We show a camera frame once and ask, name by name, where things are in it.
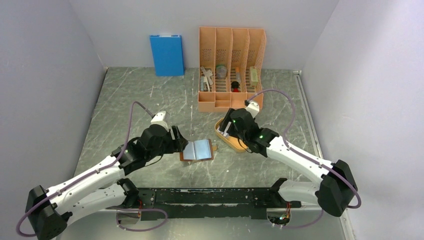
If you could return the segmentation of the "brown leather card holder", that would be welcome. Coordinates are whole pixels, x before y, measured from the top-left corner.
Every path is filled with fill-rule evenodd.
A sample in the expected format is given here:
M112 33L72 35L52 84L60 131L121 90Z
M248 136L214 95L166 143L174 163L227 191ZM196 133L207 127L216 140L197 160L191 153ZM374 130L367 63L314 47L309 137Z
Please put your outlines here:
M214 158L213 143L210 139L189 141L179 155L181 162L211 161Z

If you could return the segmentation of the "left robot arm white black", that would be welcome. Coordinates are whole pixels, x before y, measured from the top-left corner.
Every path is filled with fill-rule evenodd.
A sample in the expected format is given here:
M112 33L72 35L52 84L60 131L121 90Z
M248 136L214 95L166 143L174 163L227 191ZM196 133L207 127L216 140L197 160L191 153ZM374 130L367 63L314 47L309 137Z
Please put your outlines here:
M72 222L110 207L129 209L141 203L139 190L126 176L156 157L183 153L190 142L177 126L152 124L140 137L125 143L97 165L58 185L30 190L23 219L32 237L52 240Z

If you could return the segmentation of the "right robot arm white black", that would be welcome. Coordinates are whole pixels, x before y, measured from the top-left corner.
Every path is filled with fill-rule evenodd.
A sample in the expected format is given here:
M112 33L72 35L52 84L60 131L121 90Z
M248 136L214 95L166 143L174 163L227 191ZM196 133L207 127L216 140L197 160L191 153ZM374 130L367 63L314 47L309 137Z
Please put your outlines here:
M345 161L332 162L296 147L274 130L259 127L245 108L230 108L220 127L235 138L237 147L286 164L310 180L309 183L291 180L275 183L269 197L275 207L292 201L306 202L319 205L334 217L351 208L358 187Z

